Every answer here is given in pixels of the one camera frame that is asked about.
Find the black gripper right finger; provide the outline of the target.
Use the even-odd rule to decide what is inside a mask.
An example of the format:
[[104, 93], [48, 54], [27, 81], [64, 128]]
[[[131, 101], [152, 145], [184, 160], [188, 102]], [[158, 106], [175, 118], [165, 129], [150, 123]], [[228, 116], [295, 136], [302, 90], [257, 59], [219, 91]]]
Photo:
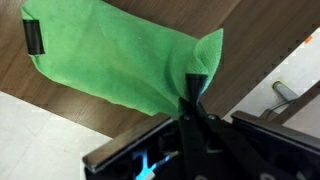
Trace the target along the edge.
[[180, 98], [182, 115], [179, 129], [182, 140], [184, 170], [187, 180], [209, 180], [207, 168], [207, 151], [203, 116], [205, 112], [200, 105], [200, 97], [207, 76], [203, 74], [186, 74], [186, 97]]

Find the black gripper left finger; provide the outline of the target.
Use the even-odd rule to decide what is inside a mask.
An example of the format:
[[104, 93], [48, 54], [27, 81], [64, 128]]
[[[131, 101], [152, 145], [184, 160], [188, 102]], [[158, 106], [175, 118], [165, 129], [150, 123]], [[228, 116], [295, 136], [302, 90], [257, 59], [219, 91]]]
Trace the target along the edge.
[[30, 55], [44, 54], [44, 46], [40, 22], [38, 20], [23, 20], [25, 39], [27, 43], [28, 53]]

